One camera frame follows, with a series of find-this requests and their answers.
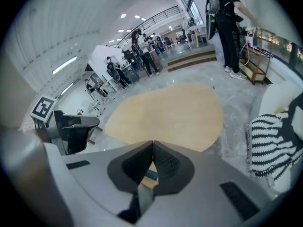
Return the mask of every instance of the round wooden tabletop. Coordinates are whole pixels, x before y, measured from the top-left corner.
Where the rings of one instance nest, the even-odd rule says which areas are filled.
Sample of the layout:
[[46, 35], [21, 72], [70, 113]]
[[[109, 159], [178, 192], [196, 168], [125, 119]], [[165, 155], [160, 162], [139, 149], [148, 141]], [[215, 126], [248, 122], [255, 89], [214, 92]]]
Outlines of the round wooden tabletop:
[[128, 144], [158, 140], [202, 152], [220, 136], [223, 121], [214, 89], [178, 84], [128, 98], [111, 115], [105, 132]]

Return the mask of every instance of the black and white striped blanket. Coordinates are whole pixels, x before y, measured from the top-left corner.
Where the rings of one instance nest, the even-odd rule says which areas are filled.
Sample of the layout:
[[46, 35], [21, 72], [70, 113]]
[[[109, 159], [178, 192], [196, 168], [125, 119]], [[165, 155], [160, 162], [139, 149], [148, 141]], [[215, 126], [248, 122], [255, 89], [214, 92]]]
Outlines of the black and white striped blanket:
[[303, 155], [303, 143], [291, 120], [287, 110], [277, 115], [265, 114], [252, 120], [247, 130], [248, 171], [253, 176], [266, 177], [270, 186], [290, 175], [289, 169]]

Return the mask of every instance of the white sneaker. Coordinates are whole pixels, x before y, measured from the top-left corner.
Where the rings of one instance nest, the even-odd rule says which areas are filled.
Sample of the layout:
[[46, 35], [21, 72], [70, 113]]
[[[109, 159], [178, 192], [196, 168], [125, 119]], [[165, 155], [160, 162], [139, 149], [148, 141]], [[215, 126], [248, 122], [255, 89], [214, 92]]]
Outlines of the white sneaker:
[[226, 66], [226, 67], [225, 67], [225, 71], [226, 71], [226, 72], [231, 72], [231, 71], [232, 71], [232, 68], [229, 67], [229, 66]]
[[234, 73], [233, 71], [231, 71], [229, 73], [229, 75], [230, 75], [231, 78], [236, 78], [236, 79], [239, 79], [239, 80], [246, 80], [247, 79], [247, 76], [243, 75], [241, 72]]

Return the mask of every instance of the white couch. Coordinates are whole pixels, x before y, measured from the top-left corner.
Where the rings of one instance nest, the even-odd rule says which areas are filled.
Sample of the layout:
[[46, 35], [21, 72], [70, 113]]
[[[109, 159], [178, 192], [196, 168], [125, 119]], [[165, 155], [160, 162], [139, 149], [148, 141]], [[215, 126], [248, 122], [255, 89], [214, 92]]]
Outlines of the white couch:
[[[257, 97], [250, 113], [250, 121], [264, 114], [273, 114], [277, 109], [286, 109], [302, 92], [303, 88], [291, 81], [268, 85], [264, 92]], [[284, 189], [292, 188], [302, 169], [303, 158], [290, 169], [290, 173], [286, 174], [286, 179], [283, 179], [280, 185], [274, 186], [273, 189], [284, 192]]]

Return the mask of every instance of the stairs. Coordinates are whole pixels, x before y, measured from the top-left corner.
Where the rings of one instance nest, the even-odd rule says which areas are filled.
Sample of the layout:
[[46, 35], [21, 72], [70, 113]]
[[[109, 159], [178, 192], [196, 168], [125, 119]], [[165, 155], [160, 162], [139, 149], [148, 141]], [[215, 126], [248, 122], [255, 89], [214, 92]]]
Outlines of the stairs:
[[168, 62], [168, 71], [174, 71], [200, 63], [217, 60], [215, 50], [200, 52]]

